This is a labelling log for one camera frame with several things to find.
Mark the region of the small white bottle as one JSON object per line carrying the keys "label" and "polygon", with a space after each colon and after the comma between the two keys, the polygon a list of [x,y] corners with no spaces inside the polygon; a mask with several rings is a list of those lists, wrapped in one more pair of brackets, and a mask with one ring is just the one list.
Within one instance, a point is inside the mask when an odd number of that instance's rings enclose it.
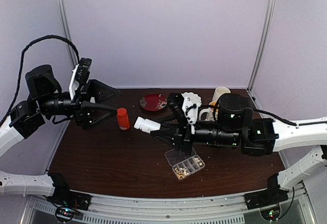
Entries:
{"label": "small white bottle", "polygon": [[138,117],[133,127],[142,132],[151,133],[152,131],[160,130],[161,124],[149,119]]}

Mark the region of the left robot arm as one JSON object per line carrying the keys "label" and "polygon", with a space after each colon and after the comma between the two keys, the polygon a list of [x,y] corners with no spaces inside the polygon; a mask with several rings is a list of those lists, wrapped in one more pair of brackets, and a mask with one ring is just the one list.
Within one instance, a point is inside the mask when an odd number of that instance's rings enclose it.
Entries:
{"label": "left robot arm", "polygon": [[[68,91],[64,92],[49,64],[26,73],[29,96],[10,108],[1,124],[1,155],[30,137],[45,124],[45,120],[59,124],[56,117],[64,116],[63,121],[74,120],[76,125],[87,130],[116,116],[117,110],[104,102],[117,97],[119,90],[88,76],[88,64],[77,65]],[[54,197],[63,206],[74,200],[68,183],[60,173],[23,175],[2,171],[1,196],[6,195]]]}

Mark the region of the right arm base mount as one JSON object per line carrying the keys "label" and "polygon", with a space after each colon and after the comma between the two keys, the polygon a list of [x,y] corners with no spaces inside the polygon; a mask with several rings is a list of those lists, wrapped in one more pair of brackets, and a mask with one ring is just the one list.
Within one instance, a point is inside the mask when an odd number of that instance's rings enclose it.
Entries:
{"label": "right arm base mount", "polygon": [[262,190],[244,195],[245,203],[248,210],[262,208],[270,205],[276,205],[288,200],[288,191],[278,190],[272,193],[268,190]]}

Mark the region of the orange pill bottle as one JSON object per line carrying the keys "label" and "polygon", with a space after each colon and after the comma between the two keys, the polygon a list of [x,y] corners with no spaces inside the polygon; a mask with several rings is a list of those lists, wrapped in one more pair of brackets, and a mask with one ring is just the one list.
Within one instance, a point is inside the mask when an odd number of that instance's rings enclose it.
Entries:
{"label": "orange pill bottle", "polygon": [[130,128],[128,113],[125,108],[118,108],[116,117],[121,130],[128,130]]}

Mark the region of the clear plastic pill organizer box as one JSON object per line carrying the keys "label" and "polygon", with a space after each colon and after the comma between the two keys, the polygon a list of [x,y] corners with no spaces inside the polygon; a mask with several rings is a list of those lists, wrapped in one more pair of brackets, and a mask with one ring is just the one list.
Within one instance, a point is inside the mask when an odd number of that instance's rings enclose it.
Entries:
{"label": "clear plastic pill organizer box", "polygon": [[165,157],[178,180],[185,179],[205,168],[205,162],[196,153],[194,148],[192,149],[191,155],[171,149],[165,152]]}

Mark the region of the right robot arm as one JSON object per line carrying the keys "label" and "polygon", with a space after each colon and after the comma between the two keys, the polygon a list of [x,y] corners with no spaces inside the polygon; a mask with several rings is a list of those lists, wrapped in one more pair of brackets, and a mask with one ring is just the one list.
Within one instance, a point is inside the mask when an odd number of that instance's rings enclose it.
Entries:
{"label": "right robot arm", "polygon": [[266,204],[273,204],[298,182],[326,165],[326,118],[288,121],[267,113],[254,119],[255,109],[248,98],[223,94],[213,107],[213,120],[202,121],[203,104],[194,93],[172,93],[168,97],[171,115],[158,120],[151,136],[174,149],[190,154],[194,143],[213,147],[241,147],[249,156],[270,155],[281,150],[311,146],[312,149],[291,167],[267,180],[262,193]]}

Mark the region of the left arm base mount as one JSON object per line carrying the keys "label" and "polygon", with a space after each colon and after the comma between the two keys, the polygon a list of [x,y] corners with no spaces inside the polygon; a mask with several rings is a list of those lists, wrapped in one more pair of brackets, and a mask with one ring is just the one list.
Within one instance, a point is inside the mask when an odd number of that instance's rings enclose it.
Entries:
{"label": "left arm base mount", "polygon": [[46,199],[55,207],[68,207],[83,211],[87,211],[91,203],[91,195],[75,191],[57,192],[53,196],[47,196]]}

